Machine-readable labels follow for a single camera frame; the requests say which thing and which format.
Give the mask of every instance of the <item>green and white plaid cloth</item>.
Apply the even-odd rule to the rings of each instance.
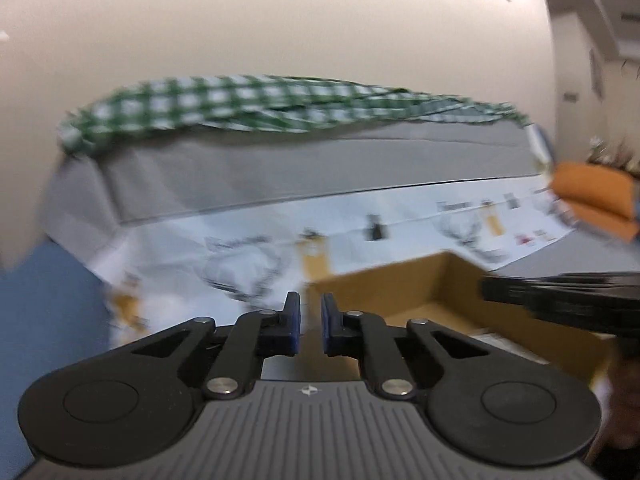
[[[529,124],[511,104],[339,80],[235,75],[166,78],[122,88],[70,114],[58,131],[66,152],[95,155],[120,140],[192,124],[303,134],[371,120]]]

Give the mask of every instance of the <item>beige wall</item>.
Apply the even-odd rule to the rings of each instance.
[[[606,101],[600,101],[591,85],[590,51],[593,49],[604,68],[596,44],[575,12],[551,19],[556,53],[558,89],[558,131],[556,152],[561,160],[586,160],[589,140],[607,138]],[[566,92],[578,94],[576,103],[566,102]]]
[[[545,0],[0,0],[0,242],[15,262],[65,110],[168,75],[309,75],[515,102],[551,134]]]
[[[640,79],[639,64],[629,62],[622,68],[622,60],[607,63],[605,89],[607,91],[607,119],[609,139],[617,144],[623,138],[640,156]]]

